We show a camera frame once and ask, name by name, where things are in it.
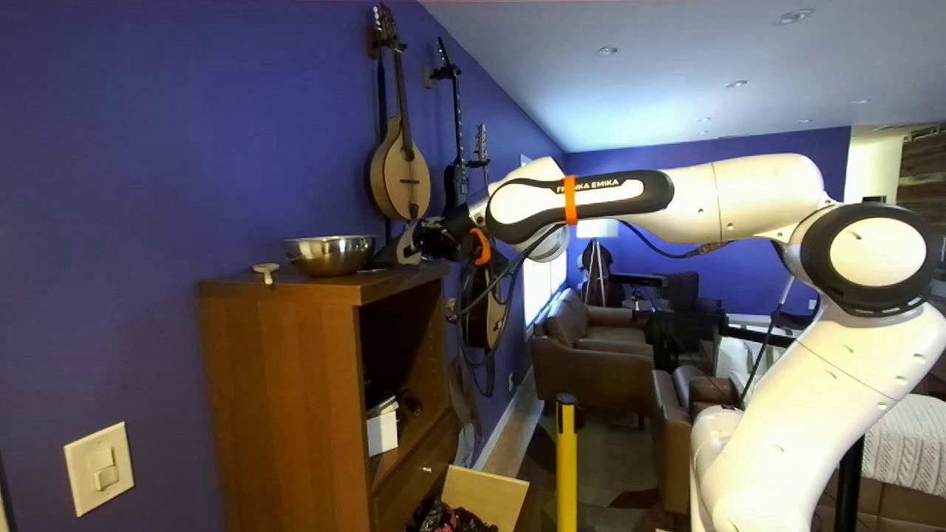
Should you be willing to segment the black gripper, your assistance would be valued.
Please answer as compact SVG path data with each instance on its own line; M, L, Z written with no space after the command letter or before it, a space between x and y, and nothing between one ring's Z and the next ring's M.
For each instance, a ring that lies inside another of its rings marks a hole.
M434 220L424 220L415 228L415 248L424 257L437 257L437 260L462 260L471 256L471 222L467 220L446 220L446 216L434 216Z

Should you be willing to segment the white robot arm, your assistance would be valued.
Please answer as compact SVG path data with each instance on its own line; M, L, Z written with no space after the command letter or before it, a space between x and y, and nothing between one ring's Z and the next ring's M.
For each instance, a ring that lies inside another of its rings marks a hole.
M666 242L767 242L820 297L771 340L780 356L736 409L712 405L688 434L691 532L814 532L816 504L864 434L941 361L946 319L929 301L934 245L915 211L832 198L805 155L573 177L541 157L415 231L427 257L480 257L505 242L555 253L578 222L613 220Z

